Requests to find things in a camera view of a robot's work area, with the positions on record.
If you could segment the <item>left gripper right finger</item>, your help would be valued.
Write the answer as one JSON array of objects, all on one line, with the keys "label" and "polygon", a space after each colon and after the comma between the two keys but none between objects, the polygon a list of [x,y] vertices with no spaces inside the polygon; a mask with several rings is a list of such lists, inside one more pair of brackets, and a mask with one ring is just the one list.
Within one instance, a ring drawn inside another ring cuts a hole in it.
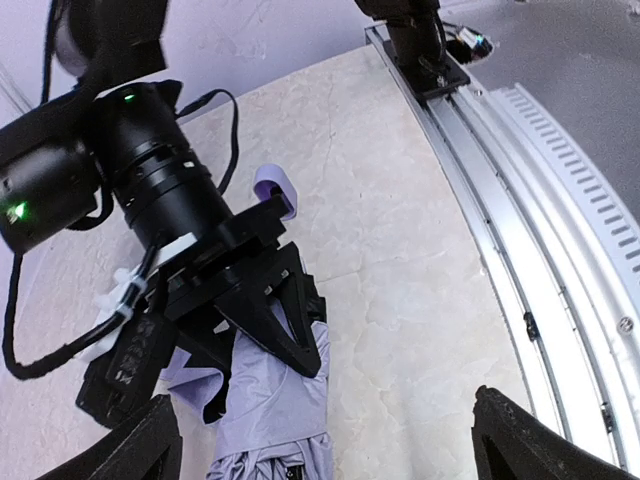
[{"label": "left gripper right finger", "polygon": [[566,441],[495,388],[476,391],[471,429],[480,479],[632,479]]}]

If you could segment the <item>lilac folding umbrella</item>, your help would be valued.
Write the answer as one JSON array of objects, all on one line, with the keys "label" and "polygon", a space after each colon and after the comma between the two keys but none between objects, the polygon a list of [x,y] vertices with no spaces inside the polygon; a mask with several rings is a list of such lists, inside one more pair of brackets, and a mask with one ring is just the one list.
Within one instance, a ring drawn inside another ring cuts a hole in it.
[{"label": "lilac folding umbrella", "polygon": [[[279,187],[293,218],[297,192],[284,170],[262,165],[253,189],[259,200]],[[226,412],[214,422],[214,457],[205,479],[333,479],[332,440],[327,427],[330,341],[326,300],[302,261],[302,280],[321,367],[314,378],[264,351],[244,333],[235,335]],[[160,379],[168,392],[201,414],[222,393],[223,373],[187,366],[195,355],[176,347]]]}]

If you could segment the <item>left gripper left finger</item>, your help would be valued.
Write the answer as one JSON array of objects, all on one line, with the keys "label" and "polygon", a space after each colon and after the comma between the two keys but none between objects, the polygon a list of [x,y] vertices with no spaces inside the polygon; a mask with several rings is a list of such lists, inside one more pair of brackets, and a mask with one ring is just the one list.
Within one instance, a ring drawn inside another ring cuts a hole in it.
[{"label": "left gripper left finger", "polygon": [[157,395],[44,479],[178,479],[183,439],[168,395]]}]

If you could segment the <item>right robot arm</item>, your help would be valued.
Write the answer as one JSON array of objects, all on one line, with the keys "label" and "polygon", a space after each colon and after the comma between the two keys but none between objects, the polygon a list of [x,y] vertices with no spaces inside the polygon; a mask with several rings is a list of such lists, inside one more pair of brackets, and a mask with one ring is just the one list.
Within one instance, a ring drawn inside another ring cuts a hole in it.
[{"label": "right robot arm", "polygon": [[1,234],[17,258],[62,230],[88,231],[115,207],[145,254],[123,298],[107,318],[58,350],[21,364],[14,350],[18,288],[11,285],[2,351],[11,374],[40,378],[97,344],[134,317],[151,274],[163,266],[204,279],[183,312],[212,303],[257,345],[312,378],[321,360],[305,302],[294,244],[280,245],[297,193],[284,171],[262,168],[257,204],[233,213],[223,195],[239,160],[239,140],[222,179],[214,182],[179,120],[207,105],[206,93],[185,107],[182,85],[154,82],[162,71],[164,1],[54,1],[44,43],[46,65],[59,63],[76,86],[1,131]]}]

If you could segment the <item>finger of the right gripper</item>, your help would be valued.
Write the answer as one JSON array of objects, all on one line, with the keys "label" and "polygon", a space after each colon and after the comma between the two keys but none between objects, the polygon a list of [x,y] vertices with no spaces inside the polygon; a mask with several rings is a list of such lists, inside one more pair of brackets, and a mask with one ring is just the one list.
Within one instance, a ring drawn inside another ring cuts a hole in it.
[{"label": "finger of the right gripper", "polygon": [[307,378],[320,370],[295,243],[268,248],[223,272],[214,305],[262,349]]},{"label": "finger of the right gripper", "polygon": [[215,368],[225,377],[231,374],[235,329],[219,333],[207,327],[184,327],[176,330],[176,346],[188,354],[187,368]]}]

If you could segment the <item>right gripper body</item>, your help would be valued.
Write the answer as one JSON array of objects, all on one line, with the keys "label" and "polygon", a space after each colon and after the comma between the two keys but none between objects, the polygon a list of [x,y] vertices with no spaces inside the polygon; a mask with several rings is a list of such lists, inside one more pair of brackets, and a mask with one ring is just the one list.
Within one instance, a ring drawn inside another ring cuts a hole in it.
[{"label": "right gripper body", "polygon": [[216,275],[236,283],[237,263],[254,261],[280,247],[286,232],[283,218],[290,212],[283,194],[275,194],[222,221],[201,239],[160,268],[168,275],[168,300],[163,314],[177,320],[209,302],[216,292]]}]

